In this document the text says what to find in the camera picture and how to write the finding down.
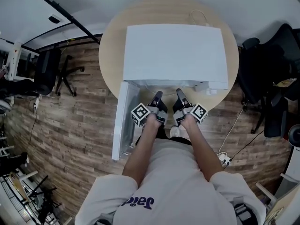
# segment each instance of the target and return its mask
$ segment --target person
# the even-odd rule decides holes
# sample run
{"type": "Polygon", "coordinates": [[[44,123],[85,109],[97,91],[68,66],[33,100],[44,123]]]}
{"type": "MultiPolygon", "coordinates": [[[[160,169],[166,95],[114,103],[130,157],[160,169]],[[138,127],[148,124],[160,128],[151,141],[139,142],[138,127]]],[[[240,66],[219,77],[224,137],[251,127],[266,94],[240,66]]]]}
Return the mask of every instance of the person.
{"type": "Polygon", "coordinates": [[[238,199],[255,219],[248,224],[262,225],[266,208],[243,177],[223,171],[192,115],[181,124],[192,146],[157,138],[161,124],[148,115],[122,175],[95,180],[75,224],[235,225],[238,199]]]}

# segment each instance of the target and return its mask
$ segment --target black cable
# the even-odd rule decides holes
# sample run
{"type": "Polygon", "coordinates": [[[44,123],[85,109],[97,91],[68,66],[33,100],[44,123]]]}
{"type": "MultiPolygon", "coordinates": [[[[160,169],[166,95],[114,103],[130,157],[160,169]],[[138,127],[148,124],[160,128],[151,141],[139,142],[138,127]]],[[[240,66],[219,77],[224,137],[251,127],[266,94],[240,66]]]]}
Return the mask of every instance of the black cable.
{"type": "MultiPolygon", "coordinates": [[[[260,134],[262,134],[264,132],[264,130],[262,131],[262,132],[260,132],[259,134],[257,134],[256,136],[255,136],[255,138],[257,138],[260,134]]],[[[239,150],[231,159],[230,159],[230,161],[232,161],[233,159],[234,159],[234,157],[236,156],[236,155],[238,155],[238,153],[240,153],[243,149],[245,149],[251,142],[249,142],[245,147],[243,147],[241,150],[239,150]]]]}
{"type": "Polygon", "coordinates": [[[29,142],[31,142],[32,131],[33,131],[34,125],[36,124],[37,118],[38,118],[38,113],[37,113],[37,110],[36,110],[36,119],[34,120],[32,129],[31,129],[31,133],[30,133],[30,141],[29,141],[29,142]]]}

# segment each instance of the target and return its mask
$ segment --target desk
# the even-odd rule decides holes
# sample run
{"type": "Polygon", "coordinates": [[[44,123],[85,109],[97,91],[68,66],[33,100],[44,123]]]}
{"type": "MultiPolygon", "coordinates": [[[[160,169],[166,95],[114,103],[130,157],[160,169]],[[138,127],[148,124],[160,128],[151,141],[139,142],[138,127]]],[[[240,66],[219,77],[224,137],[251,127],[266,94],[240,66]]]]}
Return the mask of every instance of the desk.
{"type": "MultiPolygon", "coordinates": [[[[141,0],[115,16],[108,24],[99,47],[99,64],[102,76],[114,96],[118,98],[120,83],[123,80],[124,50],[126,28],[139,24],[194,24],[189,16],[194,9],[201,10],[207,17],[210,26],[220,28],[225,45],[228,90],[218,91],[216,95],[206,95],[204,91],[195,92],[193,88],[183,88],[183,92],[193,104],[201,103],[210,110],[217,106],[232,88],[239,68],[239,53],[235,38],[226,23],[224,23],[210,8],[200,4],[197,0],[141,0]]],[[[205,25],[204,16],[194,12],[193,17],[197,25],[205,25]]],[[[141,101],[148,103],[154,94],[141,91],[141,101]]],[[[169,111],[177,96],[163,96],[163,102],[169,111]]]]}

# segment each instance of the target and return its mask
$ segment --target wooden floor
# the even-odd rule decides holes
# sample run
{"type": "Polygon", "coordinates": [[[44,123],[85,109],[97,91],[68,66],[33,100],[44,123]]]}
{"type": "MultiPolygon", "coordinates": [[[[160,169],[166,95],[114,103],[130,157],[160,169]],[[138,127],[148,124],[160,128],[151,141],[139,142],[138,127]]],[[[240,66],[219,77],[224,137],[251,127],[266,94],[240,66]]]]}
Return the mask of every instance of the wooden floor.
{"type": "MultiPolygon", "coordinates": [[[[35,180],[49,175],[49,186],[57,187],[54,199],[62,203],[61,209],[75,216],[97,176],[120,174],[125,159],[111,160],[113,128],[117,99],[106,86],[98,61],[98,45],[86,44],[68,47],[62,56],[74,57],[69,68],[85,66],[69,81],[76,87],[72,97],[63,85],[61,97],[54,93],[42,97],[36,116],[32,114],[33,101],[15,99],[14,109],[7,114],[5,129],[8,144],[16,146],[16,153],[29,154],[30,171],[38,170],[35,180]]],[[[215,152],[241,111],[242,92],[235,85],[228,96],[210,111],[201,130],[215,152]]],[[[255,135],[250,130],[259,114],[243,112],[222,149],[232,157],[250,142],[255,135]]],[[[260,182],[274,191],[284,170],[290,152],[287,141],[266,139],[259,135],[253,143],[240,152],[226,171],[241,173],[251,189],[260,182]]]]}

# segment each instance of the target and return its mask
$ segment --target white t-shirt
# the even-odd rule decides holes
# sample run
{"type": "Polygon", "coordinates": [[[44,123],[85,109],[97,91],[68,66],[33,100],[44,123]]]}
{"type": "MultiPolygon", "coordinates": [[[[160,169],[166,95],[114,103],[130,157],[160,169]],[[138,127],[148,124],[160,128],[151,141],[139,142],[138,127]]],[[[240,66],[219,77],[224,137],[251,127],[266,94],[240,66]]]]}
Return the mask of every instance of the white t-shirt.
{"type": "Polygon", "coordinates": [[[75,225],[93,225],[113,212],[113,225],[235,225],[230,202],[241,196],[262,225],[266,208],[240,174],[218,172],[208,182],[192,146],[156,139],[141,186],[122,175],[97,178],[75,225]]]}

